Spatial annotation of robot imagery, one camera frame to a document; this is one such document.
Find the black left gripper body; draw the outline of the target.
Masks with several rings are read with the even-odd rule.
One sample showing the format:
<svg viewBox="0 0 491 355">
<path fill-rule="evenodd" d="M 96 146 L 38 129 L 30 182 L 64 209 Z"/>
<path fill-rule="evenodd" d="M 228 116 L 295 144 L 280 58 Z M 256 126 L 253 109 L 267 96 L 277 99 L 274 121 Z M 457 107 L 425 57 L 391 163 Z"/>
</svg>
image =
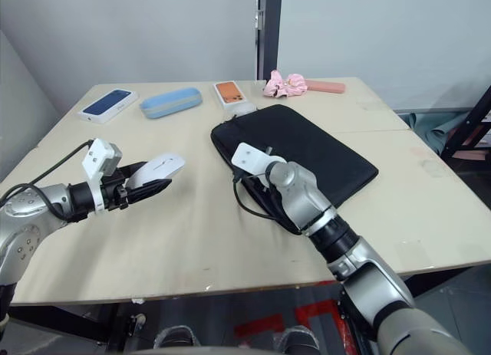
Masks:
<svg viewBox="0 0 491 355">
<path fill-rule="evenodd" d="M 125 188 L 126 181 L 118 177 L 118 168 L 110 176 L 103 176 L 101 179 L 101 192 L 104 208 L 107 211 L 125 209 L 129 205 Z"/>
</svg>

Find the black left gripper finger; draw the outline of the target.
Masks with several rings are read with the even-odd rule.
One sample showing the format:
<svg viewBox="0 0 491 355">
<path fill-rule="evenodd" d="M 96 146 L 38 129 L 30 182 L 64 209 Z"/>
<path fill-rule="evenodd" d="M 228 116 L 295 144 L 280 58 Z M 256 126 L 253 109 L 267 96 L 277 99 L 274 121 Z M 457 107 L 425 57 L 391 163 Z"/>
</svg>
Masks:
<svg viewBox="0 0 491 355">
<path fill-rule="evenodd" d="M 133 176 L 141 167 L 146 164 L 145 161 L 132 163 L 130 165 L 122 166 L 118 168 L 118 177 L 124 181 Z"/>
<path fill-rule="evenodd" d="M 139 187 L 127 187 L 127 203 L 131 205 L 155 196 L 166 189 L 171 183 L 171 179 L 155 179 Z"/>
</svg>

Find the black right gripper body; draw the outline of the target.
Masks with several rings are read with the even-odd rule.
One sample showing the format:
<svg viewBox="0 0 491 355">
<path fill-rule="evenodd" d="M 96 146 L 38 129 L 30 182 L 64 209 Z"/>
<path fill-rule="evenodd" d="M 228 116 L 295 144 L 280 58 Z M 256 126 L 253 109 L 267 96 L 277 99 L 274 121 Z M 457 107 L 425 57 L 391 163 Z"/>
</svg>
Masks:
<svg viewBox="0 0 491 355">
<path fill-rule="evenodd" d="M 258 176 L 248 176 L 244 178 L 244 187 L 250 196 L 257 198 L 273 197 L 271 189 L 264 185 Z"/>
</svg>

